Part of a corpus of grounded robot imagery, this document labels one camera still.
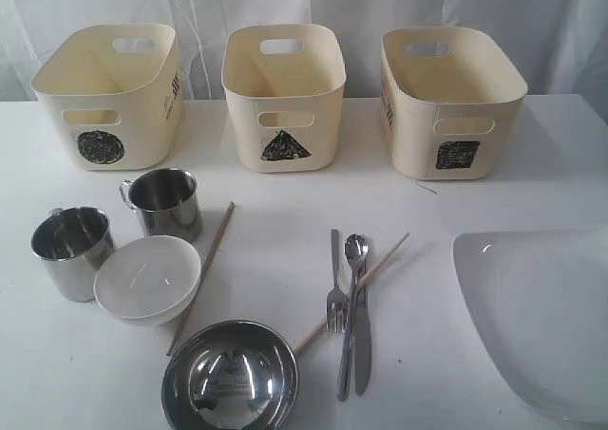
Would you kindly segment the cream bin with circle mark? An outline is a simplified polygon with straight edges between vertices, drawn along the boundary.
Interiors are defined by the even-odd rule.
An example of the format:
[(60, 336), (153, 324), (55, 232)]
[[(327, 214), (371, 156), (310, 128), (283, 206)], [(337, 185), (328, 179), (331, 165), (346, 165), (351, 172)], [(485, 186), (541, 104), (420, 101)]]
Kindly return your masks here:
[(82, 28), (48, 58), (31, 87), (78, 167), (152, 167), (168, 155), (181, 121), (176, 31), (157, 23)]

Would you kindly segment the steel spoon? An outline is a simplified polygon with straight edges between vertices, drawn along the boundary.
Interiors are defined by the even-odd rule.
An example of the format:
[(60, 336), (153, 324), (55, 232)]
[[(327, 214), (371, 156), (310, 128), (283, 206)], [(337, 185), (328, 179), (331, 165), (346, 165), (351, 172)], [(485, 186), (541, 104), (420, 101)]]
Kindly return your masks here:
[(352, 364), (352, 335), (355, 319), (357, 284), (365, 259), (369, 252), (368, 239), (362, 234), (351, 234), (345, 242), (345, 255), (351, 267), (351, 285), (348, 302), (348, 316), (342, 345), (340, 366), (337, 378), (337, 399), (344, 402), (350, 393)]

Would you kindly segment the cream bin with triangle mark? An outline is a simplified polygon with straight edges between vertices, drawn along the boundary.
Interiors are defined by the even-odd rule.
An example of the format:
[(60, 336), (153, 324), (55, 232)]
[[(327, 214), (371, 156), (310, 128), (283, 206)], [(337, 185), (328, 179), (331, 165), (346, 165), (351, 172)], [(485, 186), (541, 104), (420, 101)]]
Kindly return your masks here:
[(316, 24), (238, 29), (226, 43), (221, 81), (245, 167), (302, 172), (332, 162), (346, 83), (332, 30)]

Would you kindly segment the white curtain backdrop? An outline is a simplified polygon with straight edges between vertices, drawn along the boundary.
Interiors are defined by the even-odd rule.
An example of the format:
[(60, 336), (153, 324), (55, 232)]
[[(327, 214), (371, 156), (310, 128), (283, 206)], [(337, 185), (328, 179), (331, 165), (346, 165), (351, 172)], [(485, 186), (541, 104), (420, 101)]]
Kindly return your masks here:
[(580, 94), (607, 110), (607, 0), (1, 0), (1, 97), (28, 101), (33, 75), (72, 32), (157, 22), (177, 34), (185, 93), (223, 95), (224, 46), (252, 25), (314, 23), (333, 30), (345, 93), (379, 89), (379, 47), (395, 28), (462, 26), (490, 35), (533, 94)]

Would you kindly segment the wooden chopstick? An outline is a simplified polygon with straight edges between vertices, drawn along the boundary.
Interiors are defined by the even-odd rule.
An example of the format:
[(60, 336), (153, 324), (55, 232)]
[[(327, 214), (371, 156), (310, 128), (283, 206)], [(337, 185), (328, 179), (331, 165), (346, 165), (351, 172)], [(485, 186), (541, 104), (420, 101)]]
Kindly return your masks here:
[[(400, 248), (400, 246), (409, 238), (410, 232), (400, 238), (378, 262), (376, 262), (371, 269), (369, 269), (359, 280), (355, 293), (358, 293), (361, 289), (366, 286), (370, 286), (375, 280), (376, 275), (384, 269), (385, 265), (390, 261), (391, 256)], [(296, 358), (300, 358), (304, 355), (306, 350), (311, 347), (316, 340), (323, 334), (326, 333), (327, 319), (323, 317), (314, 327), (314, 329), (303, 339), (303, 341), (295, 348), (294, 355)]]
[(186, 309), (182, 312), (182, 314), (180, 315), (180, 319), (178, 320), (178, 324), (176, 327), (176, 330), (174, 332), (172, 341), (165, 353), (165, 355), (167, 357), (170, 357), (175, 348), (177, 347), (178, 341), (180, 340), (181, 334), (184, 331), (184, 328), (187, 324), (187, 321), (189, 319), (190, 313), (192, 311), (193, 306), (195, 305), (197, 299), (198, 299), (198, 295), (199, 295), (199, 291), (201, 288), (201, 285), (206, 277), (206, 274), (209, 272), (209, 270), (211, 269), (213, 262), (215, 260), (216, 254), (219, 250), (219, 246), (222, 242), (222, 239), (225, 235), (225, 232), (227, 230), (227, 227), (230, 223), (230, 220), (232, 218), (233, 212), (236, 208), (236, 204), (234, 201), (231, 201), (225, 211), (225, 214), (218, 226), (218, 230), (215, 234), (215, 237), (213, 239), (213, 242), (211, 244), (211, 247), (207, 253), (207, 256), (205, 258), (205, 261), (202, 265), (201, 268), (201, 273), (200, 273), (200, 280), (199, 280), (199, 284), (196, 287), (195, 293), (194, 293), (194, 297), (192, 299), (192, 301), (188, 304), (188, 306), (186, 307)]

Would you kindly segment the steel fork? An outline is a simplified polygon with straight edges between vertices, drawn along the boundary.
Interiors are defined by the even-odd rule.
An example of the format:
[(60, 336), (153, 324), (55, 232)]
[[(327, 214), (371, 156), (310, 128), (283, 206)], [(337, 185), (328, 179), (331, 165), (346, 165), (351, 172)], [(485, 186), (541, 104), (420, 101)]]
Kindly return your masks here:
[(340, 232), (331, 230), (331, 256), (333, 287), (326, 299), (326, 329), (328, 332), (343, 333), (347, 322), (347, 295), (340, 289)]

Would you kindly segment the white square plate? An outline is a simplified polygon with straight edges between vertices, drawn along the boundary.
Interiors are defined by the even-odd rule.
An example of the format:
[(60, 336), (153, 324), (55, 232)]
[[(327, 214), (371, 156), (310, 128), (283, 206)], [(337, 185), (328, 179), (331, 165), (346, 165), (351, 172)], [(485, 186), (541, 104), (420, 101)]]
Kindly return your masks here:
[(528, 407), (607, 422), (607, 229), (465, 233), (452, 260), (480, 340)]

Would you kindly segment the steel table knife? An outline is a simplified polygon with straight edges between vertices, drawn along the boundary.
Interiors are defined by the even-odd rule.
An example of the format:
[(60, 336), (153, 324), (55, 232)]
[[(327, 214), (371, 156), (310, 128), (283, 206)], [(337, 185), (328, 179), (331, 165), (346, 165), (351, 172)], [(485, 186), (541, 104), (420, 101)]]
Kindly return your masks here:
[(356, 314), (354, 318), (354, 367), (355, 386), (358, 396), (363, 396), (371, 378), (372, 344), (371, 322), (368, 311), (368, 287), (357, 292)]

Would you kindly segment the stainless steel bowl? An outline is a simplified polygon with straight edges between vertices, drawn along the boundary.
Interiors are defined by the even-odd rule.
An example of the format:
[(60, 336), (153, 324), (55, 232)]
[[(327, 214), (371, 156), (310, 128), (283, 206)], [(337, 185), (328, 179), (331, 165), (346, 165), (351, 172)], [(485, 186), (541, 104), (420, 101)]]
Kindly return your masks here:
[(279, 429), (299, 390), (295, 353), (275, 330), (247, 320), (215, 323), (186, 340), (162, 378), (173, 429)]

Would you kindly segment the steel mug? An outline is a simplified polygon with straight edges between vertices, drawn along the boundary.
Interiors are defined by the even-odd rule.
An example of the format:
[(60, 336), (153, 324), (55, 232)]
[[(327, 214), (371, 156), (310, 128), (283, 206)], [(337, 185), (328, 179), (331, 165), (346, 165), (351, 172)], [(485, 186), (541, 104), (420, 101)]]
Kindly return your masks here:
[(71, 302), (95, 299), (97, 271), (116, 250), (108, 216), (98, 208), (55, 208), (34, 231), (33, 253)]
[(170, 235), (188, 242), (202, 231), (194, 176), (178, 168), (161, 168), (135, 180), (124, 179), (119, 192), (136, 214), (144, 236)]

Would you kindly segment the cream bin with square mark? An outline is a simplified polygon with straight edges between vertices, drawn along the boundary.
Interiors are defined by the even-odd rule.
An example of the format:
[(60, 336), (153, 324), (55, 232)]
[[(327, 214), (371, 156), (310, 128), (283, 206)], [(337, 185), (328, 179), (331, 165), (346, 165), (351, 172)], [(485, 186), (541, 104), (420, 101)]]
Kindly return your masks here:
[(496, 167), (528, 87), (474, 28), (399, 28), (381, 47), (382, 124), (396, 170), (418, 180), (483, 178)]

